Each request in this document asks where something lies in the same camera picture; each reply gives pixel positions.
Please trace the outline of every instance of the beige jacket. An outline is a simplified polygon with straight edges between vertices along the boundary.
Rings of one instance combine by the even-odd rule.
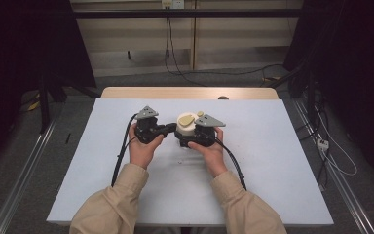
[[[148,173],[126,164],[114,187],[92,195],[72,219],[69,233],[133,233],[138,197]],[[261,198],[245,191],[231,172],[214,179],[212,189],[224,210],[229,233],[286,233],[279,215]]]

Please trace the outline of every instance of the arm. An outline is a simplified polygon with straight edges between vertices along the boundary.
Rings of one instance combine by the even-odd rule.
[[[157,136],[149,144],[138,141],[132,124],[129,137],[130,163],[124,165],[114,187],[93,194],[72,219],[69,233],[133,233],[138,217],[138,197],[147,182],[147,166],[163,141]]]
[[[221,129],[215,130],[223,141]],[[257,195],[245,191],[235,175],[227,170],[220,145],[202,147],[194,142],[188,145],[203,154],[208,171],[214,177],[211,186],[224,210],[229,233],[286,233],[279,215]]]

